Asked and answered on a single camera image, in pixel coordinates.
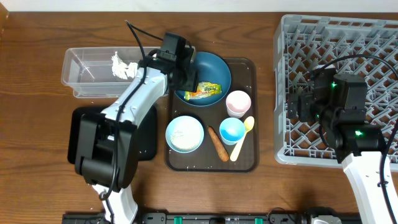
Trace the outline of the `yellow green snack wrapper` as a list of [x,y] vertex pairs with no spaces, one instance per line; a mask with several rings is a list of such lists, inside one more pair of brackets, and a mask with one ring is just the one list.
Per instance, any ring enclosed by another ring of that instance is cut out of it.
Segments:
[[200,82],[197,86],[196,92],[186,91],[184,93],[184,99],[189,100],[198,100],[202,98],[208,98],[213,95],[219,95],[222,93],[221,85],[210,82]]

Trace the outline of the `dark blue plate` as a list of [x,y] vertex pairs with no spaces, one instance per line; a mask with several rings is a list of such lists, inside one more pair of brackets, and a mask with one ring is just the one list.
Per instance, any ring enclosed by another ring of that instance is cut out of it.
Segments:
[[231,86],[231,72],[227,63],[219,56],[208,52],[197,53],[194,65],[198,70],[198,83],[210,82],[221,85],[222,93],[208,98],[198,100],[185,100],[185,91],[176,91],[177,97],[185,103],[193,106],[209,106],[220,101],[228,92]]

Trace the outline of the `pale yellow plastic spoon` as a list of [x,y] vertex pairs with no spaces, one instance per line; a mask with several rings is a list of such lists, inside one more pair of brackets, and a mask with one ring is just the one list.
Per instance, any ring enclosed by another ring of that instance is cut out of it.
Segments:
[[255,119],[254,119],[253,116],[249,116],[249,117],[247,117],[244,120],[243,124],[244,124],[244,127],[245,127],[245,132],[244,132],[243,137],[236,143],[236,145],[235,145],[235,147],[234,147],[234,149],[233,149],[233,151],[232,151],[232,153],[231,153],[231,155],[229,157],[231,161],[235,162],[238,159],[239,153],[240,153],[241,148],[243,146],[243,142],[245,140],[245,137],[246,137],[247,133],[250,132],[253,129],[254,123],[255,123]]

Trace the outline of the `pink plastic cup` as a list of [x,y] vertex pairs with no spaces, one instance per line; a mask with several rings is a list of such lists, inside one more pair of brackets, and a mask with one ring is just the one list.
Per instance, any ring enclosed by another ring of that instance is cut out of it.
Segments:
[[230,117],[241,118],[250,107],[251,98],[244,91],[232,91],[226,98],[227,113]]

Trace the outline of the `white tissue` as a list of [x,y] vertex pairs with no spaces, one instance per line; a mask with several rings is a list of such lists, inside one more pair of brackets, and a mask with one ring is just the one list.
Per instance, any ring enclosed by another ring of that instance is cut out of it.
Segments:
[[134,79],[137,74],[138,64],[136,62],[130,62],[126,64],[120,58],[117,52],[111,57],[112,60],[112,73],[115,77],[123,80]]

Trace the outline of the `light blue plastic cup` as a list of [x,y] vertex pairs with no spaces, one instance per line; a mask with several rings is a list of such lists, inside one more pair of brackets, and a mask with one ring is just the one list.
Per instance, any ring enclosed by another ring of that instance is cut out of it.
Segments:
[[226,145],[234,145],[240,141],[245,133],[244,123],[238,118],[226,118],[220,124],[221,140]]

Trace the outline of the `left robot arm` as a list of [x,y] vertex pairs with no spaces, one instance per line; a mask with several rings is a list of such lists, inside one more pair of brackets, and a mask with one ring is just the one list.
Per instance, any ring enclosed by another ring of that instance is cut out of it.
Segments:
[[154,49],[139,61],[125,92],[101,111],[73,112],[68,160],[98,193],[108,223],[132,223],[138,211],[131,192],[142,145],[140,125],[168,90],[192,90],[198,82],[196,50]]

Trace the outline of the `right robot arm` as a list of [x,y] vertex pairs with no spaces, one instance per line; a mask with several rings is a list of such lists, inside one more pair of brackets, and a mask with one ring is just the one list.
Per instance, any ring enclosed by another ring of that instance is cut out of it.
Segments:
[[319,124],[324,145],[335,151],[351,184],[363,223],[397,223],[389,145],[381,128],[366,122],[364,78],[338,73],[330,65],[315,67],[310,79],[310,91],[288,95],[288,118]]

